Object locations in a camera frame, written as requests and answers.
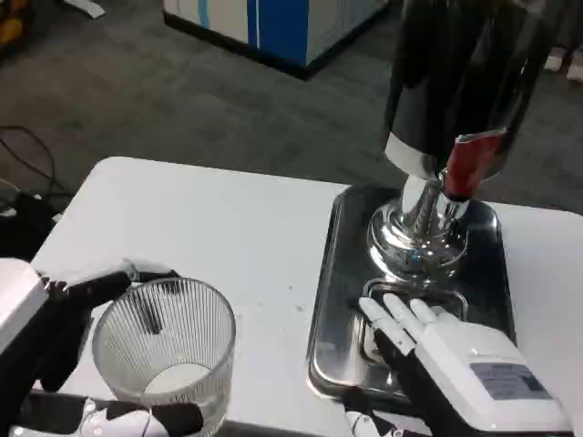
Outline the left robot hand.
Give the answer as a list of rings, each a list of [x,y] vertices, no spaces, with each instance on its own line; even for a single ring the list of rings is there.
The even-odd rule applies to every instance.
[[[61,395],[76,369],[94,308],[173,269],[121,261],[83,279],[44,276],[1,261],[1,433],[4,436],[191,436],[206,421],[193,401],[148,407]]]

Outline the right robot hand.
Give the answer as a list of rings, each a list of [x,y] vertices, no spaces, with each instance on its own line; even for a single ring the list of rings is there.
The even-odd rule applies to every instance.
[[[393,293],[350,305],[430,435],[574,435],[566,408],[501,330]]]

